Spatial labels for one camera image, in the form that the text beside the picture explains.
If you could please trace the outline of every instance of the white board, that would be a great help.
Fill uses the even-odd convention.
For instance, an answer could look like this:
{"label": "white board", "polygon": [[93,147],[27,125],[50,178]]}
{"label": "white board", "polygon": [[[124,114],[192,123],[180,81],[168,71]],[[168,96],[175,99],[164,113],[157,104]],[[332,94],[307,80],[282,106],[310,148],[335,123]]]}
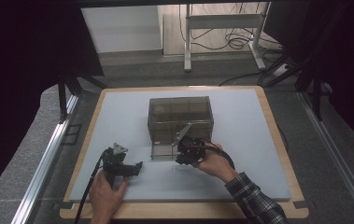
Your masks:
{"label": "white board", "polygon": [[79,201],[101,153],[114,142],[129,148],[124,164],[143,161],[139,176],[129,180],[125,201],[231,200],[222,181],[174,161],[152,161],[148,130],[149,99],[209,96],[214,129],[220,143],[262,191],[274,199],[290,199],[290,188],[277,156],[255,90],[108,92],[70,200]]}

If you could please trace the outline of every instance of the metal frame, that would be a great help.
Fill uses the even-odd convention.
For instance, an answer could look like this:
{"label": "metal frame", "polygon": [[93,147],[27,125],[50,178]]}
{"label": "metal frame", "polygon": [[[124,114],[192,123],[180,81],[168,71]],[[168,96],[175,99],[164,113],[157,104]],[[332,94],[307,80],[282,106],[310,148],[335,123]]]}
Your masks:
{"label": "metal frame", "polygon": [[186,41],[185,41],[185,72],[191,71],[191,37],[189,33],[194,29],[226,29],[226,28],[256,28],[253,41],[248,45],[258,65],[259,70],[265,70],[261,54],[258,51],[258,42],[261,37],[264,21],[270,3],[267,2],[261,14],[243,15],[199,15],[191,16],[191,5],[186,5]]}
{"label": "metal frame", "polygon": [[352,174],[351,170],[349,169],[346,161],[344,160],[342,154],[339,152],[339,149],[337,148],[336,144],[332,140],[332,137],[328,133],[323,122],[321,122],[317,118],[316,114],[311,110],[311,101],[308,98],[307,94],[298,92],[298,96],[301,99],[302,104],[304,105],[304,109],[308,114],[308,117],[311,119],[315,129],[319,133],[319,137],[324,143],[333,161],[334,166],[336,167],[337,171],[339,172],[340,176],[345,182],[346,187],[354,200],[354,174]]}
{"label": "metal frame", "polygon": [[[67,114],[71,114],[75,108],[75,105],[78,102],[78,97],[77,96],[71,96],[71,98],[68,101],[67,104]],[[14,216],[13,220],[11,221],[12,224],[17,224],[17,223],[25,223],[31,214],[31,211],[34,207],[37,195],[42,188],[42,184],[44,183],[46,179],[46,175],[49,171],[49,168],[51,166],[51,163],[57,153],[57,150],[62,142],[66,127],[68,126],[69,123],[69,116],[67,119],[61,123],[57,124],[55,131],[50,139],[50,142],[46,148],[46,151],[42,157],[42,160],[40,161],[34,177],[31,180],[30,185],[28,186],[28,189],[25,192],[24,197],[21,200],[20,206],[16,212],[16,215]]]}

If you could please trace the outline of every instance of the person's arm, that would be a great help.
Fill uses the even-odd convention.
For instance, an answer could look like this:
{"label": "person's arm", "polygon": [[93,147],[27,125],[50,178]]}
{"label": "person's arm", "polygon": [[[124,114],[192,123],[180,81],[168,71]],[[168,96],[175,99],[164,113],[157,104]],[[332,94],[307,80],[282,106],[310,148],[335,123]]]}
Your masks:
{"label": "person's arm", "polygon": [[192,166],[221,179],[251,223],[288,223],[282,207],[263,194],[245,173],[237,173],[220,154],[206,150],[205,158]]}
{"label": "person's arm", "polygon": [[128,178],[124,178],[117,191],[113,191],[106,180],[106,172],[100,171],[92,182],[90,201],[92,203],[91,224],[107,224],[118,210],[127,189]]}

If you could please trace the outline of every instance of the black curtain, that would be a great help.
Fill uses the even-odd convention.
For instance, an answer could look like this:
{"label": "black curtain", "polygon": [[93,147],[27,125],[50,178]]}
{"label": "black curtain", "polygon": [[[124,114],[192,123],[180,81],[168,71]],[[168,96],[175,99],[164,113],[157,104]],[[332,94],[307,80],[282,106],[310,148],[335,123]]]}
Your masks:
{"label": "black curtain", "polygon": [[60,74],[103,76],[76,4],[0,1],[0,175]]}

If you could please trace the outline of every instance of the gray floor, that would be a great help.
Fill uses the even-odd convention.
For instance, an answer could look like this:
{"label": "gray floor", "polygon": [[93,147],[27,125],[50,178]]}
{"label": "gray floor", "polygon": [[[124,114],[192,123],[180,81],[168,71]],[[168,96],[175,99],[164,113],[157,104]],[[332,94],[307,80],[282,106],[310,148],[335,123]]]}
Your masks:
{"label": "gray floor", "polygon": [[[157,54],[143,57],[102,55],[105,77],[101,81],[113,88],[219,85],[224,80],[244,74],[256,73],[257,68],[250,54],[196,55],[192,71],[183,72],[181,57],[164,58]],[[231,80],[224,85],[256,85],[259,75]],[[310,215],[305,219],[293,219],[290,223],[354,223],[354,200],[333,165],[325,146],[307,116],[291,77],[273,88],[265,89],[276,122],[286,136],[286,145],[293,169],[302,188]],[[79,130],[78,137],[64,138],[44,187],[39,193],[29,223],[72,223],[61,219],[59,208],[70,175],[90,123],[100,90],[81,81],[85,91],[79,97],[77,109],[71,115],[71,132]],[[334,142],[354,173],[354,132],[341,120],[326,97],[322,98],[322,116]],[[41,107],[31,129],[26,134],[18,152],[0,178],[0,223],[10,223],[31,181],[59,118],[58,92],[53,87],[45,91]],[[117,220],[131,223],[132,220]],[[136,223],[179,223],[187,220],[146,220]],[[215,221],[202,220],[203,223]],[[235,223],[236,220],[220,223]]]}

